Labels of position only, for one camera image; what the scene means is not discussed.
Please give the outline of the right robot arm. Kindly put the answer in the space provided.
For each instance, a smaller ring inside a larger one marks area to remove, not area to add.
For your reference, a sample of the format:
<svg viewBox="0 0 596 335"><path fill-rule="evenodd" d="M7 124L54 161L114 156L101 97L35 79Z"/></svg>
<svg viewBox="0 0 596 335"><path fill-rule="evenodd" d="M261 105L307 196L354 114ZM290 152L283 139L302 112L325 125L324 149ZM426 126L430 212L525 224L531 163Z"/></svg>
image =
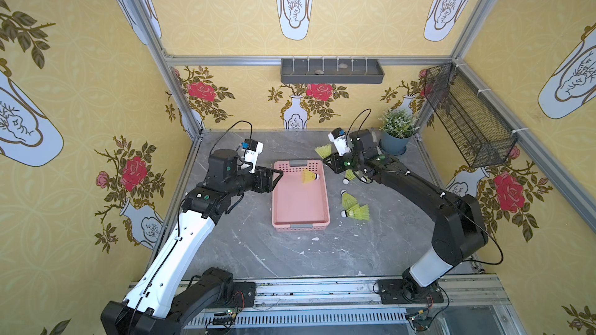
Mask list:
<svg viewBox="0 0 596 335"><path fill-rule="evenodd" d="M405 302L423 302L438 287L438 280L472 257L488 242L480 204L471 195L456 195L433 185L407 168L391 154L385 154L370 130L346 133L341 128L327 135L332 149L321 155L336 174L352 170L404 195L434 222L431 247L406 269L400 281Z"/></svg>

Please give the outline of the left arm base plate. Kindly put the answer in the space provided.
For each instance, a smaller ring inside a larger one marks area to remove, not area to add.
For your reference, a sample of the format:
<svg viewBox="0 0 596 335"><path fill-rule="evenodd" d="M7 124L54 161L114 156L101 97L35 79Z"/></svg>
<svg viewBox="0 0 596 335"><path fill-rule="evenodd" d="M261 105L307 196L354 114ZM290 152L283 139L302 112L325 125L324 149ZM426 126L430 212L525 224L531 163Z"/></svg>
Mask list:
<svg viewBox="0 0 596 335"><path fill-rule="evenodd" d="M236 308L246 309L251 308L255 304L256 298L256 283L255 282L234 282L231 286L229 296L218 299L209 304L207 309L215 308Z"/></svg>

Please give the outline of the pink perforated storage basket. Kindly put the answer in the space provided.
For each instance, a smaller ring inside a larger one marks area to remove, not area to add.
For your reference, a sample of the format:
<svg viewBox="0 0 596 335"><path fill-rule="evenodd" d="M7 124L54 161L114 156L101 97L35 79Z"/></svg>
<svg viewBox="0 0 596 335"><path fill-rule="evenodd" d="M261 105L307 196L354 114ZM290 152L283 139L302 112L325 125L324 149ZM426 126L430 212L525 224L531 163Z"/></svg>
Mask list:
<svg viewBox="0 0 596 335"><path fill-rule="evenodd" d="M324 165L320 160L276 161L284 175L273 191L272 225L279 231L324 230L330 223ZM302 183L302 171L310 169L320 178Z"/></svg>

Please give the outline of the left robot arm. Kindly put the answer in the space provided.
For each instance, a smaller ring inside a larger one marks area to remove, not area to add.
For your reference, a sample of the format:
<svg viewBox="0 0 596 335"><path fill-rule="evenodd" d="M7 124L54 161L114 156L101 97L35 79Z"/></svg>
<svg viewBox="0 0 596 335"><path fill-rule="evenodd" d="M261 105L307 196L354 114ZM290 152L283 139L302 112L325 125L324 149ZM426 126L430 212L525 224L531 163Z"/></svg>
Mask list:
<svg viewBox="0 0 596 335"><path fill-rule="evenodd" d="M224 214L246 192L272 192L283 172L258 166L256 156L236 150L210 153L206 178L181 203L175 227L138 284L121 302L109 302L101 314L108 334L180 334L200 312L215 302L228 302L234 278L228 271L209 268L198 282L177 291L200 246Z"/></svg>

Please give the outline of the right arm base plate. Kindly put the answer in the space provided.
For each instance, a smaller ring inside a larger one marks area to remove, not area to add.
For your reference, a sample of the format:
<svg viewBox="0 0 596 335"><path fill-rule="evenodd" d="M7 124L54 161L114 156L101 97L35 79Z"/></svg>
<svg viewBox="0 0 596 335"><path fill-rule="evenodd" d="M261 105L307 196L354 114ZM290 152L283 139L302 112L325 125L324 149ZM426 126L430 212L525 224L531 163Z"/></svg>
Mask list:
<svg viewBox="0 0 596 335"><path fill-rule="evenodd" d="M383 305L431 306L445 302L442 290L436 282L423 288L413 279L380 279L377 281L376 292Z"/></svg>

